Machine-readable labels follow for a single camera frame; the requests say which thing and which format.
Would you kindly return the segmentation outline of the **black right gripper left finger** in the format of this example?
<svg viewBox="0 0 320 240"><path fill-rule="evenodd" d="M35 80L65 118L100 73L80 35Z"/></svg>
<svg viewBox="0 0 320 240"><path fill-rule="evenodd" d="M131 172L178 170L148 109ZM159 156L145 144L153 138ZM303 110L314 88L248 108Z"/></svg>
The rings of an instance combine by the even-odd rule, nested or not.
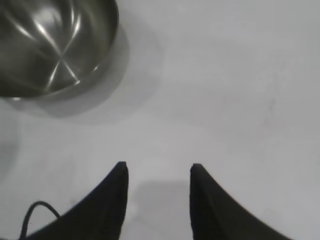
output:
<svg viewBox="0 0 320 240"><path fill-rule="evenodd" d="M125 220L129 171L118 162L102 182L63 215L44 201L33 203L24 218L27 226L36 206L47 207L56 220L40 230L25 234L26 240L118 240Z"/></svg>

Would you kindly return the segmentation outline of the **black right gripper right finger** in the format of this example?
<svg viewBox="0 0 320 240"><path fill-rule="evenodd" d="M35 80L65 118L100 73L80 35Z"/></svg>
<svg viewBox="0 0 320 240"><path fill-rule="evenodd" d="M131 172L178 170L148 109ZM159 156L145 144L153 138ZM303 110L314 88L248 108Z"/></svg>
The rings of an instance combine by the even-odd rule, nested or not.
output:
<svg viewBox="0 0 320 240"><path fill-rule="evenodd" d="M190 169L189 215L194 240L287 240L235 201L202 164Z"/></svg>

